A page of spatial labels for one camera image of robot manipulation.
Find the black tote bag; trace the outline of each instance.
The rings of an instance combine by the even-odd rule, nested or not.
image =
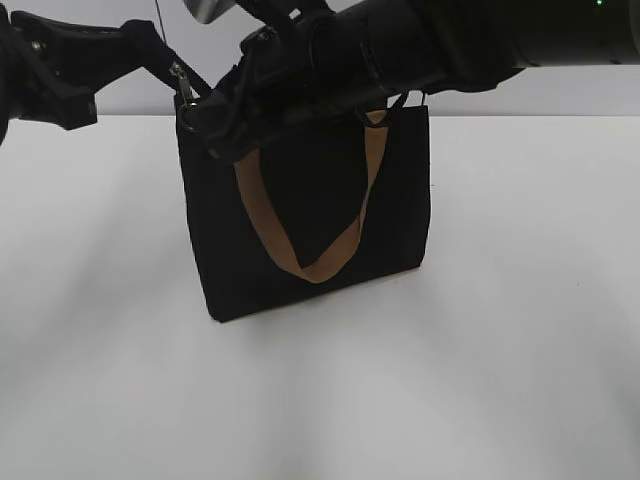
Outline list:
[[[198,94],[211,91],[151,22],[127,22],[122,31],[144,67],[176,92],[175,63]],[[176,109],[182,101],[177,93]],[[189,233],[214,319],[420,266],[431,213],[428,109],[369,120],[381,119],[389,126],[366,127],[355,114],[310,124],[234,166],[215,162],[177,122]]]

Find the brown handle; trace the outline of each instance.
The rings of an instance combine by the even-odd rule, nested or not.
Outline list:
[[[372,112],[369,114],[369,118],[372,122],[378,123],[384,119],[385,115],[386,111]],[[298,263],[291,240],[289,240],[287,232],[273,209],[260,170],[260,151],[254,150],[235,164],[242,203],[244,203],[251,223],[267,253],[278,267],[311,283],[318,284],[334,277],[353,258],[360,245],[369,195],[380,171],[388,132],[389,129],[386,127],[365,129],[365,156],[369,181],[360,215],[313,265],[305,268],[302,268]]]

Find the wire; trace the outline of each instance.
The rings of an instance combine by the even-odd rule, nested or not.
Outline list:
[[[158,20],[160,20],[160,30],[162,30],[162,38],[164,39],[165,45],[167,45],[167,34],[164,31],[164,21],[162,20],[162,12],[160,11],[160,4],[158,0],[156,2],[156,11],[158,12]]]

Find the black robotic arm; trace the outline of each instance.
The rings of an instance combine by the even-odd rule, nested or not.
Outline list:
[[[185,3],[205,22],[233,4]],[[180,114],[227,164],[306,122],[411,90],[484,91],[528,67],[640,64],[640,0],[363,0],[341,12],[325,0],[236,3],[265,26],[220,88],[189,95]],[[122,29],[24,12],[9,22],[0,4],[0,141],[10,118],[95,123],[94,94],[143,57]],[[188,95],[194,81],[188,71],[172,87]]]

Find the light gray background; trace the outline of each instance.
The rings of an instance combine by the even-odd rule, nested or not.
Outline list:
[[[0,150],[1,479],[640,478],[640,119],[434,118],[423,267],[228,325],[102,120]]]
[[[77,23],[119,25],[128,18],[156,19],[153,0],[5,0],[12,9]],[[355,0],[330,0],[341,9]],[[160,0],[169,43],[211,83],[237,61],[238,43],[259,24],[234,8],[213,25],[197,24],[182,0]],[[640,68],[581,67],[530,70],[497,91],[433,97],[440,115],[640,115]],[[144,72],[98,96],[105,114],[171,113],[170,92]]]

